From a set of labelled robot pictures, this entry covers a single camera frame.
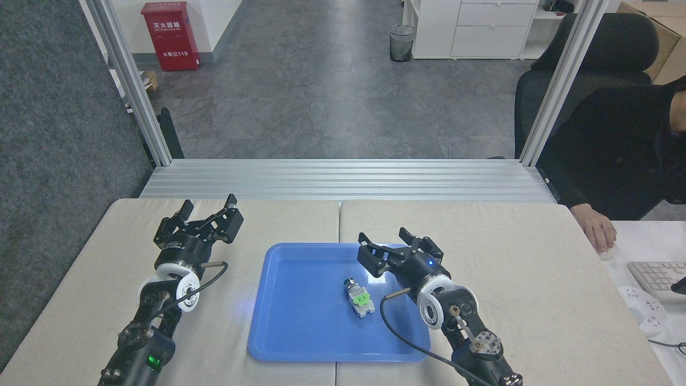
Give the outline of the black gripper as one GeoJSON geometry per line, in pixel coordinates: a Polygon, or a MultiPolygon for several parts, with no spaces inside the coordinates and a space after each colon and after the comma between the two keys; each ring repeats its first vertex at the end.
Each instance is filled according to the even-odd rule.
{"type": "Polygon", "coordinates": [[[213,242],[233,243],[243,224],[243,215],[236,208],[237,198],[229,195],[223,208],[204,220],[187,220],[193,211],[191,200],[185,200],[180,210],[164,217],[154,236],[161,249],[155,269],[165,263],[182,262],[194,269],[209,261],[213,242]],[[187,225],[187,234],[173,235],[187,225]]]}
{"type": "Polygon", "coordinates": [[[387,271],[396,271],[398,283],[410,288],[412,295],[418,295],[421,288],[434,277],[443,275],[451,279],[450,273],[440,264],[443,251],[430,237],[413,235],[404,227],[400,228],[399,237],[412,251],[422,253],[409,255],[407,245],[392,248],[374,244],[361,232],[357,261],[375,278],[380,278],[387,271]]]}

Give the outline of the person's hand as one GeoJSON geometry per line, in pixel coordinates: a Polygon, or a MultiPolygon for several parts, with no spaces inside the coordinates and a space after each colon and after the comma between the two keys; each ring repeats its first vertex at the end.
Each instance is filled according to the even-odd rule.
{"type": "Polygon", "coordinates": [[[595,251],[605,253],[614,247],[617,231],[608,217],[588,203],[574,205],[569,211],[595,251]]]}

